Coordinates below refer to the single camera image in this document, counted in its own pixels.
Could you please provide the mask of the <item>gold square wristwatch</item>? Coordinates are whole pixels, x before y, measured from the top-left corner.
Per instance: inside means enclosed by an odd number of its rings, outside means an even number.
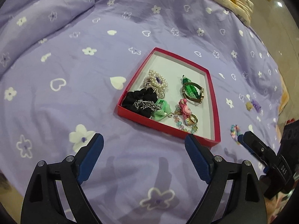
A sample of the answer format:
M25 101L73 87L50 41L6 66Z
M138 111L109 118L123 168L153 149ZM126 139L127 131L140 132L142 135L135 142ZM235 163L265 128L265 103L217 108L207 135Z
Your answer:
M204 88L191 81L182 84L182 95L185 99L201 104L204 99Z

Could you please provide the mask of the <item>yellow fuzzy hair clip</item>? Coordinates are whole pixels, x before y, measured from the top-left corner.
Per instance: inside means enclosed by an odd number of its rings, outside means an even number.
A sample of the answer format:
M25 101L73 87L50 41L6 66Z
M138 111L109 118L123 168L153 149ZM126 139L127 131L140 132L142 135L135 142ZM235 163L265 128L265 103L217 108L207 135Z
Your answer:
M247 102L245 105L246 105L246 108L247 108L248 111L250 111L253 108L253 105L250 101Z

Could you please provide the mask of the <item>orange blanket edge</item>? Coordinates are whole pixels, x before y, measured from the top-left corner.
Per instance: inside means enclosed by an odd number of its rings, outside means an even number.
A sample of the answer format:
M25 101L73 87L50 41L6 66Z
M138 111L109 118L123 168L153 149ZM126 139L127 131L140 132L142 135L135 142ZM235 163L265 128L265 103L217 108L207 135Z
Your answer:
M289 93L288 93L288 89L286 87L285 81L282 77L282 75L280 75L280 80L281 80L281 87L282 87L282 97L280 100L280 105L279 105L279 114L281 114L285 108L285 106L287 105L290 97L289 97Z

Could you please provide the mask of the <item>purple fuzzy scrunchie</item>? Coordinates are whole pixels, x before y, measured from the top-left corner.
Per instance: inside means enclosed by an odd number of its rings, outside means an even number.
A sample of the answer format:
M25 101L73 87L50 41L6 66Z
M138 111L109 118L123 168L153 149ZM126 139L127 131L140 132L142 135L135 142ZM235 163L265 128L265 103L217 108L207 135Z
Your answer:
M256 110L257 112L260 112L260 111L261 111L261 105L259 104L258 101L252 99L252 100L251 100L251 104L253 105L253 107L255 108L255 110Z

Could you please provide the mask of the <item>red jewelry box tray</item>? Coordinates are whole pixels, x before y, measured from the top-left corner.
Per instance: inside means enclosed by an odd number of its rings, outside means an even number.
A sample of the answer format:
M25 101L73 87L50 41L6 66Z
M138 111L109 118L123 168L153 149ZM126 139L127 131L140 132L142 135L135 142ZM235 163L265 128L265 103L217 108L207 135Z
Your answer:
M201 144L207 147L213 147L220 143L221 128L210 72L201 65L160 48L154 48L150 52L128 83L117 104L118 115L178 138L183 139L186 137L189 128L180 130L176 122L171 118L165 117L160 121L155 121L138 115L122 106L122 102L128 92L141 90L143 81L148 77L150 69L159 72L168 82L165 90L165 101L172 110L175 109L179 100L183 97L181 91L183 76L186 76L203 88L204 98L202 103L199 104L192 101L187 103L191 112L198 119L198 129L194 134Z

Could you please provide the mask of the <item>pink charm bead keychain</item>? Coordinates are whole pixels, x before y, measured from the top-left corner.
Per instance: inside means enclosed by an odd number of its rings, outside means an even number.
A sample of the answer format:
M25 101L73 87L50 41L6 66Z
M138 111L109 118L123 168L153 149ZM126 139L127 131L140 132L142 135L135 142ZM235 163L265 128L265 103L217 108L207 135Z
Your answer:
M175 111L171 112L168 117L173 118L176 127L181 131L196 133L198 130L198 118L192 113L186 99L180 99L175 106Z

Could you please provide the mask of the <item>purple floral bedsheet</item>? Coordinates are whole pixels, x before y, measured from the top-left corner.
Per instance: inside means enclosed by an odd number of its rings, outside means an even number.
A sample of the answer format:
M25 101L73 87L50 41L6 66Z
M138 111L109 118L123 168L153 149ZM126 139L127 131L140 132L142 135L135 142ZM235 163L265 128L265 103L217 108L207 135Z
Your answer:
M216 155L263 168L231 137L277 151L278 66L262 40L213 0L7 0L1 8L1 171L21 195L40 160L59 162L95 133L104 148L83 189L104 223L186 223L205 191L182 139L119 117L117 102L154 48L211 75ZM257 112L246 103L254 99Z

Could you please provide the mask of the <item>black scrunchie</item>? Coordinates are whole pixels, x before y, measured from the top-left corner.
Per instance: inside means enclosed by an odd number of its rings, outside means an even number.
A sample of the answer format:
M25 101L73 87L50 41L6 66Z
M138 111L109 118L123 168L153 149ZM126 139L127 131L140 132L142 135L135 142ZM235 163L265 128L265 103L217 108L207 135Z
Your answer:
M152 113L161 110L161 106L157 105L157 93L152 88L139 91L129 91L122 101L122 107L141 115L150 118Z

